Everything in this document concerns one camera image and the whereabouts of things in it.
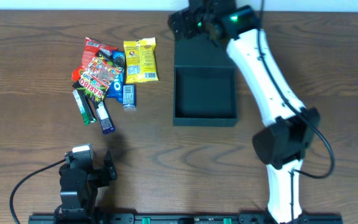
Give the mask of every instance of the open box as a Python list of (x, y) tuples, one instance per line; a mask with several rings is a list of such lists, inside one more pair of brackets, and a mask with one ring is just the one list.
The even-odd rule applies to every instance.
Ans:
[(205, 38), (175, 42), (174, 126), (234, 126), (236, 66)]

